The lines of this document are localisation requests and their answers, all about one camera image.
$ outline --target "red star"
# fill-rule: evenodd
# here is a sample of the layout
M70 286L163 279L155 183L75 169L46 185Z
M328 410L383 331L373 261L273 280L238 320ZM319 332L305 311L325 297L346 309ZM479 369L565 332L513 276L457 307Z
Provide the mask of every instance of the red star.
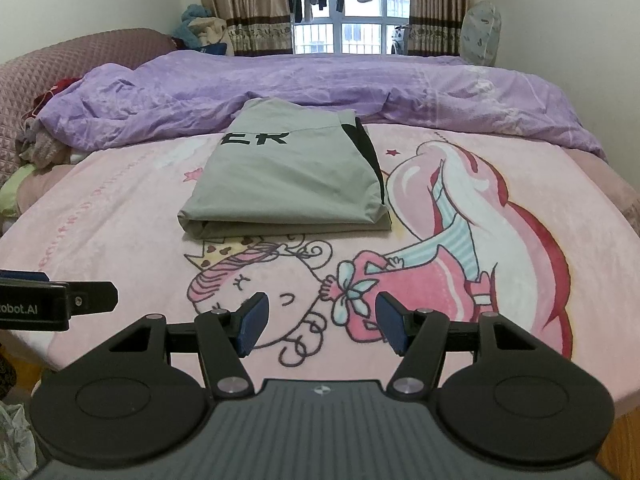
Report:
M184 174L186 178L183 180L183 182L188 182L190 180L198 180L201 174L202 174L202 168L198 168L197 170L193 170L193 171L187 171L187 173Z

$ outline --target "headboard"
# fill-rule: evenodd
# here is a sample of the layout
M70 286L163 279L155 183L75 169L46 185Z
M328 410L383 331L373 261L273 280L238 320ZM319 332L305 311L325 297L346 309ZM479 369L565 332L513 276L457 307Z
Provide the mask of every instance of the headboard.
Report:
M82 77L105 63L135 69L176 50L169 36L128 28L64 41L0 64L0 186L18 169L15 136L33 99L67 77Z

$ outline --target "purple comforter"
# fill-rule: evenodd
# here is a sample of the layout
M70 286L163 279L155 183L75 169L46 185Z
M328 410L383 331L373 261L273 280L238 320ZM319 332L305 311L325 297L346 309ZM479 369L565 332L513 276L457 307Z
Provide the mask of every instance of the purple comforter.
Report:
M220 132L255 97L353 108L364 123L530 137L604 156L558 87L451 57L172 52L136 70L95 68L39 118L55 138L90 152Z

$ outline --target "pink blanket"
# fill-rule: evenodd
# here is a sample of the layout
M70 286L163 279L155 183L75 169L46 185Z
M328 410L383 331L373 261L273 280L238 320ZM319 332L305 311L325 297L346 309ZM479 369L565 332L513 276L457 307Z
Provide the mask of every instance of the pink blanket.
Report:
M13 337L64 367L145 314L188 322L263 291L270 321L244 359L256 387L386 383L399 358L372 306L387 290L455 320L498 310L598 378L619 415L640 404L640 239L571 158L521 139L367 129L390 233L189 240L176 215L219 135L93 153L0 240L0 267L109 280L120 304L65 333ZM196 356L173 362L200 377ZM469 362L448 357L444 377Z

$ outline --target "beige curtain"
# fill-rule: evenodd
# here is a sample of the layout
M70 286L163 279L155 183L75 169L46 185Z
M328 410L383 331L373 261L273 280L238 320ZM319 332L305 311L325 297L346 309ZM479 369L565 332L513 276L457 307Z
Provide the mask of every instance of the beige curtain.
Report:
M288 0L202 0L226 20L236 56L292 54Z
M457 56L467 0L411 0L410 56Z

